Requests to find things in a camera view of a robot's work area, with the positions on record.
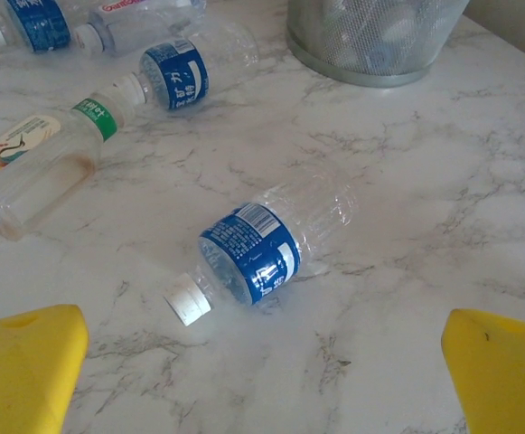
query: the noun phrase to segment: bottle with colorful label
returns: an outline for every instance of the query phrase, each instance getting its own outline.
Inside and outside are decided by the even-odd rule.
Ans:
[[[120,0],[91,8],[73,32],[87,57],[119,57],[198,28],[205,8],[206,0]]]
[[[70,29],[86,23],[89,9],[101,4],[102,0],[0,0],[0,47],[25,45],[32,52],[66,48]]]
[[[186,326],[215,306],[254,305],[327,254],[355,209],[352,180],[338,166],[299,167],[202,232],[198,265],[165,298]]]
[[[239,84],[257,66],[258,47],[248,29],[208,21],[198,33],[146,50],[140,71],[115,80],[114,86],[136,104],[155,100],[176,110]]]
[[[0,234],[19,240],[98,165],[102,144],[135,115],[114,86],[64,113],[39,113],[0,136]]]

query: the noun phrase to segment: crushed plastic bottle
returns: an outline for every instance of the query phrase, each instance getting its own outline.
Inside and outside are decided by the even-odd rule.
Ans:
[[[206,0],[121,0],[92,8],[88,22],[74,29],[75,40],[88,57],[119,57],[197,28],[205,8]]]
[[[308,271],[355,211],[352,180],[341,168],[303,166],[204,231],[199,264],[165,298],[186,326],[220,304],[256,304],[301,268]]]
[[[0,136],[0,234],[19,240],[98,166],[104,142],[132,120],[114,86],[68,112],[38,113]]]
[[[0,47],[25,45],[33,52],[68,47],[71,27],[85,23],[89,9],[102,3],[100,0],[0,0]]]
[[[114,81],[136,104],[156,100],[176,110],[253,75],[258,46],[240,24],[210,21],[198,33],[156,45],[142,55],[139,73]]]

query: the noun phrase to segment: marble countertop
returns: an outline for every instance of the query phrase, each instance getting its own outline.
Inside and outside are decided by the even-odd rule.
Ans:
[[[525,320],[525,54],[463,18],[423,80],[361,89],[292,56],[284,0],[211,10],[251,27],[259,76],[172,118],[141,110],[39,233],[0,239],[0,317],[75,303],[88,321],[64,432],[464,433],[449,312]],[[0,132],[137,56],[0,52]],[[200,231],[314,156],[359,185],[333,266],[184,328],[162,294]]]

